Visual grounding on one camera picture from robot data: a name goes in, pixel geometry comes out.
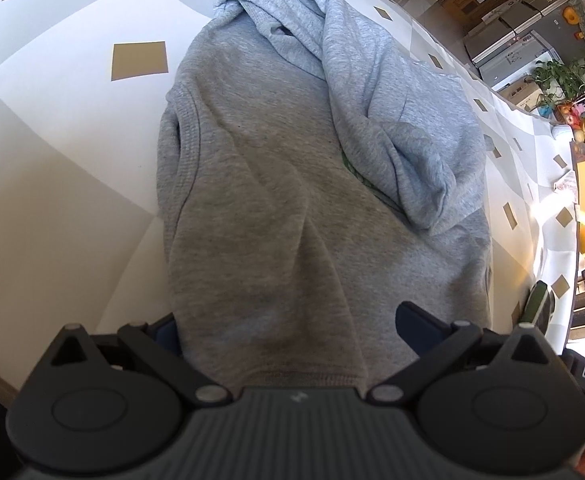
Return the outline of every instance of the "gold diamond pattern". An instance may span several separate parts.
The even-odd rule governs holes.
[[[510,203],[506,202],[503,206],[503,211],[505,215],[508,217],[508,221],[510,222],[510,227],[514,229],[517,227],[517,219],[514,217],[514,213],[512,212],[512,207],[510,207]]]
[[[387,20],[392,21],[392,18],[390,17],[389,13],[387,13],[387,10],[380,9],[379,7],[375,7],[375,9],[377,9],[377,12],[381,16],[381,18],[386,18]]]
[[[432,63],[434,63],[435,67],[438,69],[443,69],[443,65],[441,65],[441,62],[436,56],[433,56],[432,54],[428,54],[428,56],[430,56],[430,59],[432,59]]]
[[[565,163],[565,160],[563,160],[563,158],[561,158],[561,155],[557,155],[552,160],[555,161],[559,166],[561,166],[561,168],[565,168],[567,166],[567,164]]]
[[[514,307],[514,310],[512,311],[512,328],[517,326],[517,323],[521,319],[521,314],[521,302],[517,301],[517,306]]]
[[[559,214],[556,216],[556,218],[557,222],[559,222],[563,227],[567,227],[568,224],[573,220],[573,216],[565,207],[559,211]]]
[[[567,291],[570,290],[570,284],[567,280],[563,277],[563,274],[557,278],[557,280],[552,284],[552,290],[557,295],[557,298],[561,298]]]
[[[477,103],[477,106],[479,108],[481,108],[482,112],[488,111],[488,109],[485,107],[485,105],[481,102],[481,99],[475,99],[475,102]]]
[[[112,81],[168,73],[166,42],[116,43],[112,48]]]

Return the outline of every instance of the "checkered tablecloth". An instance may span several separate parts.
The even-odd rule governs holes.
[[[541,279],[557,294],[549,338],[559,349],[573,302],[576,216],[552,187],[572,168],[569,145],[470,76],[397,4],[346,1],[407,56],[459,75],[495,144],[485,172],[495,328],[511,329]],[[0,376],[12,385],[67,322],[108,332],[169,312],[158,121],[216,2],[0,0]]]

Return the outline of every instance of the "ribbed black surface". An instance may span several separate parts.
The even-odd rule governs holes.
[[[50,478],[54,477],[29,471],[19,480]],[[230,406],[195,413],[178,440],[152,462],[108,478],[496,479],[439,456],[400,410],[369,406],[354,390],[343,389],[247,390]],[[535,478],[579,477],[564,470]]]

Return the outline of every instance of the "kitchen appliance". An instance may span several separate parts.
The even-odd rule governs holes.
[[[494,91],[530,74],[539,61],[561,61],[559,54],[539,34],[532,31],[479,67],[483,81]]]
[[[585,55],[585,42],[575,38],[578,25],[568,25],[562,17],[569,0],[521,0],[499,18],[474,28],[464,38],[472,63],[481,67],[517,43],[531,30],[552,44],[565,60]]]

